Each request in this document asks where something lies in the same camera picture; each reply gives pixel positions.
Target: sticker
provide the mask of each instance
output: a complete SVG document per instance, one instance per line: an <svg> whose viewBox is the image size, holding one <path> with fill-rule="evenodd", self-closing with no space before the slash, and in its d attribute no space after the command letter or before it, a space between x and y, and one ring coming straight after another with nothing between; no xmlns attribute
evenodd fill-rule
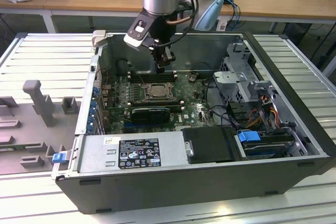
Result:
<svg viewBox="0 0 336 224"><path fill-rule="evenodd" d="M120 140L119 161L120 169L161 166L159 139Z"/></svg>
<svg viewBox="0 0 336 224"><path fill-rule="evenodd" d="M118 144L121 137L113 136L113 137L104 137L104 144Z"/></svg>
<svg viewBox="0 0 336 224"><path fill-rule="evenodd" d="M0 149L0 152L12 152L12 151L14 151L14 149L12 149L12 148Z"/></svg>

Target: wooden desk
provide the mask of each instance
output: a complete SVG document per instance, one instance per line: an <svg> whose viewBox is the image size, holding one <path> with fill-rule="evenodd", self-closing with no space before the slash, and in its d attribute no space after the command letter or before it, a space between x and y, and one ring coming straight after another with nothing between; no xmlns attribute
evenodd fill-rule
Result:
<svg viewBox="0 0 336 224"><path fill-rule="evenodd" d="M241 9L240 20L333 24L336 0L235 0ZM32 0L12 4L0 0L0 12L40 14L50 33L56 32L52 15L135 17L142 0ZM221 18L233 13L223 6Z"/></svg>
<svg viewBox="0 0 336 224"><path fill-rule="evenodd" d="M243 17L278 17L336 21L336 0L234 0ZM231 15L225 6L221 14Z"/></svg>

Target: blue drive latch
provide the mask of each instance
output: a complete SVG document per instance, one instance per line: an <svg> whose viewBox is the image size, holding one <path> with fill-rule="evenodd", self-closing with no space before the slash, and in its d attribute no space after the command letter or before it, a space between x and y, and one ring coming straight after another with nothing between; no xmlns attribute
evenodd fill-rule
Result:
<svg viewBox="0 0 336 224"><path fill-rule="evenodd" d="M241 142L261 141L260 136L256 131L242 131L238 133L238 137Z"/></svg>

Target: gray floor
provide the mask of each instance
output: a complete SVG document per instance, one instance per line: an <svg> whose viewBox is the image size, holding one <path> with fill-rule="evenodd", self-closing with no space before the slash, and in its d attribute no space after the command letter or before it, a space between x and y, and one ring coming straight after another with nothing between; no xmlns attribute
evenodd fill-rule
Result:
<svg viewBox="0 0 336 224"><path fill-rule="evenodd" d="M11 26L14 32L26 32L26 33L46 33L47 29L44 25L43 19L38 15L19 15L19 14L7 14L2 15L5 21ZM54 22L58 27L60 33L89 33L91 29L89 27L88 17L83 16L55 16ZM132 24L134 18L118 18L118 17L94 17L95 29L106 29L111 31L126 31ZM8 29L8 27L0 21L0 36L9 40L14 38L14 34ZM254 34L268 34L270 26L269 22L245 22L238 31L250 31ZM275 34L281 34L284 30L285 23L279 23L275 30ZM304 36L301 43L298 45L301 51L307 56L311 57L315 49L318 47L320 41L324 38L332 25L323 25L321 28L318 24L314 24L311 30ZM317 63L320 56L327 52L329 47L336 40L336 33L331 34L325 43L321 46L314 59L314 63ZM0 38L0 55L6 50L7 44L5 40ZM336 83L336 73L330 77L333 83Z"/></svg>

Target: table leg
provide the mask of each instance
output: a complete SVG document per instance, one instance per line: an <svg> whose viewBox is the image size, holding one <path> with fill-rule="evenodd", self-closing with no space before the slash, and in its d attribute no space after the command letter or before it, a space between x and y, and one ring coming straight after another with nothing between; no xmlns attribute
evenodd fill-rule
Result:
<svg viewBox="0 0 336 224"><path fill-rule="evenodd" d="M272 22L271 26L269 27L268 31L272 34L274 33L275 28L277 28L278 22Z"/></svg>
<svg viewBox="0 0 336 224"><path fill-rule="evenodd" d="M326 77L329 77L336 69L336 55L331 60L331 62L326 66L324 71L322 72Z"/></svg>
<svg viewBox="0 0 336 224"><path fill-rule="evenodd" d="M92 16L88 16L88 18L89 18L89 25L90 25L90 29L92 30L92 31L94 31L95 30L95 23L94 23L94 21L93 21L93 17Z"/></svg>
<svg viewBox="0 0 336 224"><path fill-rule="evenodd" d="M57 27L52 20L52 15L51 14L42 14L42 17L43 17L44 23L46 24L48 33L50 33L50 34L58 33Z"/></svg>

